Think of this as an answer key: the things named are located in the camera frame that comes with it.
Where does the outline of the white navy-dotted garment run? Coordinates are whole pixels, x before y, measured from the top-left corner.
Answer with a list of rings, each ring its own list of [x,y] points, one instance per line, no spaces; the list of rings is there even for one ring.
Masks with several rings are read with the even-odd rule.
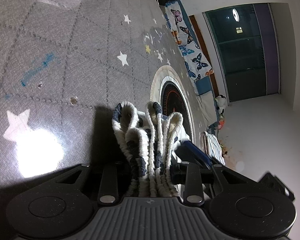
[[[161,105],[153,101],[144,112],[128,101],[115,107],[112,127],[131,168],[128,197],[179,196],[171,166],[176,149],[190,140],[183,120],[179,112],[164,116]]]

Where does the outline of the round black induction cooker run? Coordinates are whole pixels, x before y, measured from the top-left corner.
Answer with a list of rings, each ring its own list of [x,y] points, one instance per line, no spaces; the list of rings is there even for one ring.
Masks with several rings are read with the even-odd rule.
[[[169,116],[174,112],[182,114],[183,127],[186,134],[190,137],[190,140],[192,140],[191,116],[180,89],[172,81],[165,81],[160,96],[163,115]]]

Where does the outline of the white black plush toy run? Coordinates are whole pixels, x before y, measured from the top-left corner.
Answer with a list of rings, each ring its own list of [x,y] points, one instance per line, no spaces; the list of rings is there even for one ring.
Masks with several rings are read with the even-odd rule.
[[[216,101],[216,105],[217,105],[217,110],[219,115],[223,115],[224,114],[224,110],[227,107],[227,99],[225,96],[223,95],[219,95],[215,98]]]

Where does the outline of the right butterfly pillow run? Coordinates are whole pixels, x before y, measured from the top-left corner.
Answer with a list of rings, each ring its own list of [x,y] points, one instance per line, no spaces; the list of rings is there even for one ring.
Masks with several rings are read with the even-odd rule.
[[[187,27],[177,26],[177,40],[186,71],[193,82],[197,82],[213,74],[212,66],[208,63],[208,60]]]

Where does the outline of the butterfly pillow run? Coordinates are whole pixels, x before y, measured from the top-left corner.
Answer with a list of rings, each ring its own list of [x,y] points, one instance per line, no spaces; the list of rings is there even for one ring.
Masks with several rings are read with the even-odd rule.
[[[213,74],[212,66],[208,63],[208,60],[187,27],[177,26],[177,40],[186,71],[193,82],[197,82]]]
[[[171,32],[176,44],[179,46],[179,45],[181,45],[182,41],[179,38],[177,24],[179,22],[182,22],[183,18],[182,18],[182,14],[180,11],[180,6],[179,6],[178,1],[171,1],[171,2],[166,3],[165,15],[166,15],[166,20],[169,22],[168,25],[170,28],[170,32]]]

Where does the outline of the dark window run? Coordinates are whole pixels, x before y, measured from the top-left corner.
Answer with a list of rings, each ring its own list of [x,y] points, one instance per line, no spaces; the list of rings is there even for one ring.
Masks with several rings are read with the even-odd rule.
[[[267,3],[206,12],[230,102],[279,93],[280,68],[273,16]]]

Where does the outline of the grey star-pattern table cover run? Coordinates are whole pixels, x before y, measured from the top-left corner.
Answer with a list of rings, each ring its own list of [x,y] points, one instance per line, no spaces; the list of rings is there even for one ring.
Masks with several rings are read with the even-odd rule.
[[[155,0],[0,0],[0,188],[87,163],[101,109],[144,110],[165,65],[198,139],[209,114]]]

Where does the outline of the left butterfly pillow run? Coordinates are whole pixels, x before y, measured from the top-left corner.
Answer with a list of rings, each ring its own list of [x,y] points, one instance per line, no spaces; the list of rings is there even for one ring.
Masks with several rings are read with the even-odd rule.
[[[166,15],[166,20],[169,22],[168,25],[170,28],[170,32],[171,32],[176,44],[179,46],[179,45],[181,45],[182,41],[179,38],[177,24],[179,22],[182,22],[183,18],[182,18],[182,14],[180,11],[180,6],[179,6],[178,1],[171,1],[171,2],[166,3],[165,15]]]

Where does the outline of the blue sofa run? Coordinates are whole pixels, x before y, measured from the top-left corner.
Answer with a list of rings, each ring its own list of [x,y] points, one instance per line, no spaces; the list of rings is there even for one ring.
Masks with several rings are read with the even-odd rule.
[[[182,14],[183,21],[179,22],[177,26],[184,26],[187,27],[193,37],[193,39],[197,42],[198,46],[198,40],[196,38],[196,35],[194,33],[194,29],[192,26],[192,23],[185,12],[185,9],[183,7],[183,4],[181,0],[178,0],[179,6],[180,6],[180,11]],[[160,6],[162,13],[164,15],[164,18],[166,20],[166,15],[165,15],[165,6]],[[169,28],[169,22],[166,20],[166,25]],[[203,114],[204,114],[204,119],[206,122],[206,130],[211,133],[211,134],[216,134],[217,133],[217,128],[218,128],[218,115],[216,112],[216,103],[214,99],[214,94],[212,92],[212,85],[210,81],[210,76],[206,76],[203,79],[197,81],[197,82],[192,82],[192,85],[194,87],[194,91],[196,95],[198,96],[199,103],[203,107]]]

